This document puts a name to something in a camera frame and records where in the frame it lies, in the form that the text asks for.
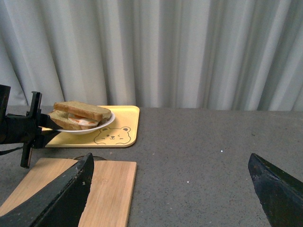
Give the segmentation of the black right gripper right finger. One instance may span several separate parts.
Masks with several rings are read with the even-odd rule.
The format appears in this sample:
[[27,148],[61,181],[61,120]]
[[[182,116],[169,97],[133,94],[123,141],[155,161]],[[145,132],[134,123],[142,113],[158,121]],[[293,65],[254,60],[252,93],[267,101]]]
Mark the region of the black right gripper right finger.
[[303,183],[252,153],[249,173],[262,209],[272,227],[303,225]]

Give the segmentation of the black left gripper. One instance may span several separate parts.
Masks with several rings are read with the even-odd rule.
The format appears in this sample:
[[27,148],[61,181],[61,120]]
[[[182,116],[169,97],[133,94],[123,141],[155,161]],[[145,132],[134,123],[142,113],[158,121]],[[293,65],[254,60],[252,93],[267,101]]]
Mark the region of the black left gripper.
[[[57,131],[61,129],[61,126],[57,125],[50,118],[50,115],[41,114],[42,94],[40,92],[33,92],[30,111],[25,116],[6,114],[10,90],[10,86],[0,86],[0,143],[1,145],[19,143],[23,145],[9,150],[2,150],[0,154],[6,155],[22,149],[20,166],[29,168],[32,148],[35,146],[37,137],[41,134],[40,146],[45,147],[54,137],[61,133]],[[52,130],[42,131],[39,126]]]

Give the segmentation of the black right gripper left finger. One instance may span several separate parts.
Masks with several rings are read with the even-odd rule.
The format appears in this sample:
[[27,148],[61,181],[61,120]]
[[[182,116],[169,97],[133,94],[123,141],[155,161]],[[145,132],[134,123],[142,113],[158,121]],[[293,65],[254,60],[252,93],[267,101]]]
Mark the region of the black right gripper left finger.
[[86,207],[94,172],[88,153],[25,202],[1,216],[2,227],[76,227]]

